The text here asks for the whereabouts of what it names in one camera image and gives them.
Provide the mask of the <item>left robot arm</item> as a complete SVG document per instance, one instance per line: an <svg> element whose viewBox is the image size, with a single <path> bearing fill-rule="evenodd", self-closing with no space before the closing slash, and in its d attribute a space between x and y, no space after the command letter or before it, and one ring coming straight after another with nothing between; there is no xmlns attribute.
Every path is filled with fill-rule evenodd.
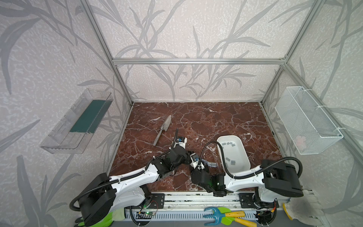
<svg viewBox="0 0 363 227"><path fill-rule="evenodd" d="M77 223L91 227L106 221L118 209L149 204L152 193L147 185L171 176L180 165L190 163L186 144L187 138L175 135L170 149L153 157L145 167L123 175L101 173L95 177L69 204L72 211L82 215Z"/></svg>

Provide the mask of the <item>blue staple box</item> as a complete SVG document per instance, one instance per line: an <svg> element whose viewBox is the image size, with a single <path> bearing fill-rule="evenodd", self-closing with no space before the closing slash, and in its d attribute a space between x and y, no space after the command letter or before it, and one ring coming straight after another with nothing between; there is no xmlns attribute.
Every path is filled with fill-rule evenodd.
<svg viewBox="0 0 363 227"><path fill-rule="evenodd" d="M208 167L212 167L212 168L217 168L217 167L218 167L217 163L213 163L213 162L209 162L209 161L204 161L204 163L205 163Z"/></svg>

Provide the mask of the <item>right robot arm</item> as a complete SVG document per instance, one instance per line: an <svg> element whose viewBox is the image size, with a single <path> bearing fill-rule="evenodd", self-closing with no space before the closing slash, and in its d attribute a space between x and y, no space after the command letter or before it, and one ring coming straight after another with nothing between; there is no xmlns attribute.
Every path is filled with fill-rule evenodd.
<svg viewBox="0 0 363 227"><path fill-rule="evenodd" d="M240 141L219 139L215 144L224 170L221 174L212 176L202 156L190 154L192 183L206 192L224 197L242 189L254 188L255 193L248 202L258 210L271 207L278 200L303 197L299 182L303 166L297 158L264 159L259 166L251 168Z"/></svg>

